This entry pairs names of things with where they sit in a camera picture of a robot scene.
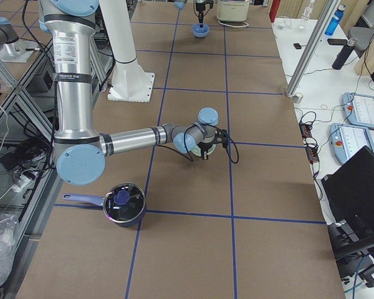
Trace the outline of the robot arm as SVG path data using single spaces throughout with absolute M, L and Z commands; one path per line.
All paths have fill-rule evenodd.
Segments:
M 184 9 L 187 4 L 187 0 L 177 0 L 174 1 L 174 5 L 179 10 Z M 204 25 L 204 17 L 208 13 L 210 9 L 213 8 L 214 1 L 213 0 L 194 0 L 193 1 L 193 10 L 194 14 L 198 18 L 198 24 L 200 27 Z
M 113 154 L 173 143 L 181 153 L 203 159 L 214 151 L 221 131 L 218 113 L 203 108 L 188 126 L 161 126 L 104 134 L 94 128 L 90 46 L 95 13 L 101 11 L 115 61 L 110 100 L 148 102 L 155 80 L 139 65 L 125 1 L 40 1 L 41 28 L 52 34 L 59 129 L 54 163 L 62 180 L 76 186 L 97 180 Z

